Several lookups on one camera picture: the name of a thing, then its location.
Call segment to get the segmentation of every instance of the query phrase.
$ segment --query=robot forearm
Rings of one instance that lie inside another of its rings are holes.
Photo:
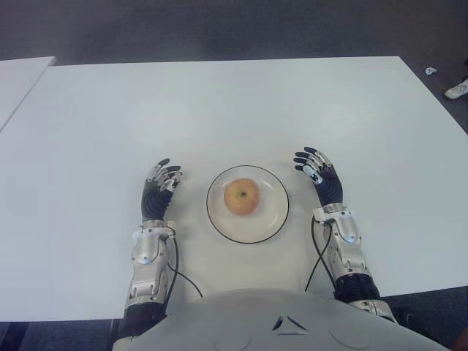
[[[164,159],[151,169],[143,188],[141,210],[143,224],[133,233],[133,277],[130,282],[119,340],[114,350],[124,349],[132,337],[139,336],[166,317],[167,240],[174,233],[163,219],[180,181],[179,166],[165,167]]]
[[[359,309],[396,322],[390,307],[380,300],[361,249],[361,234],[353,213],[343,205],[341,182],[330,160],[313,148],[298,152],[297,170],[302,170],[312,180],[322,207],[314,210],[314,219],[324,226],[327,266],[334,280],[335,298]]]

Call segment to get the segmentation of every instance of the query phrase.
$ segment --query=wire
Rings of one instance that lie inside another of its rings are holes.
[[[170,266],[170,263],[168,263],[167,265],[169,266],[169,269],[172,272],[174,272],[174,273],[176,272],[176,270]],[[198,286],[188,276],[186,276],[185,274],[182,274],[181,272],[177,272],[177,274],[179,276],[182,276],[183,278],[185,278],[191,285],[193,285],[193,287],[198,291],[198,295],[200,295],[201,298],[203,297],[203,294],[200,291],[200,289],[198,289]]]
[[[332,232],[332,229],[331,229],[331,225],[330,223],[327,223],[327,222],[324,222],[324,225],[327,225],[329,226],[330,228],[330,232],[328,234],[328,240],[327,240],[327,243],[325,244],[325,247],[323,248],[323,250],[320,252],[319,250],[319,247],[317,245],[317,242],[315,240],[315,232],[314,232],[314,223],[319,223],[315,220],[315,217],[313,216],[312,217],[312,222],[311,222],[311,235],[312,235],[312,241],[314,242],[314,247],[315,247],[315,251],[317,251],[318,255],[319,255],[319,258],[317,258],[317,261],[315,262],[315,265],[312,269],[312,272],[310,273],[310,276],[309,276],[309,280],[307,281],[307,285],[306,285],[306,289],[305,291],[307,291],[307,289],[309,288],[309,285],[310,285],[310,281],[312,280],[312,277],[315,273],[315,270],[317,269],[317,266],[319,264],[320,261],[322,261],[322,264],[323,264],[323,267],[325,268],[325,270],[327,271],[327,274],[328,274],[328,278],[330,278],[330,282],[331,284],[333,285],[333,288],[336,289],[336,285],[335,285],[335,280],[333,279],[333,276],[331,275],[331,272],[330,270],[328,269],[328,266],[326,265],[324,259],[323,259],[323,254],[325,254],[325,250],[327,249],[328,247],[328,244],[330,243],[330,240],[331,240],[331,232]]]
[[[166,299],[164,300],[164,305],[162,306],[162,311],[164,311],[164,313],[166,312],[166,308],[167,308],[167,304],[169,303],[170,296],[173,293],[174,284],[176,283],[176,278],[177,278],[177,274],[178,274],[178,246],[177,246],[177,239],[175,237],[176,236],[176,231],[171,227],[168,227],[168,228],[173,231],[173,240],[174,240],[175,258],[176,259],[175,259],[175,270],[174,270],[174,274],[173,274],[173,280],[170,283],[169,291],[167,292]]]

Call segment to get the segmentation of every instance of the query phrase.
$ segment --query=shoe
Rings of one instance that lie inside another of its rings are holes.
[[[448,99],[454,100],[458,99],[461,95],[465,95],[466,93],[468,93],[468,79],[465,79],[463,83],[448,89],[445,92],[445,96]]]

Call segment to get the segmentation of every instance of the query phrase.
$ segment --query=plate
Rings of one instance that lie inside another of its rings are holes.
[[[250,178],[260,190],[260,201],[254,213],[238,216],[224,204],[224,191],[236,179]],[[281,181],[264,168],[242,165],[229,168],[211,183],[206,196],[208,217],[226,238],[243,244],[265,241],[279,232],[286,222],[289,200]]]

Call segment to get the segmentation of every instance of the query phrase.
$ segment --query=gray carpet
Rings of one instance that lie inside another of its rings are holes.
[[[35,56],[58,65],[401,56],[468,132],[468,98],[443,98],[468,74],[466,0],[0,1],[0,60]],[[428,66],[439,71],[426,76]],[[468,326],[467,290],[386,300],[414,310],[448,346]],[[111,321],[0,323],[0,350],[110,350],[115,329]]]

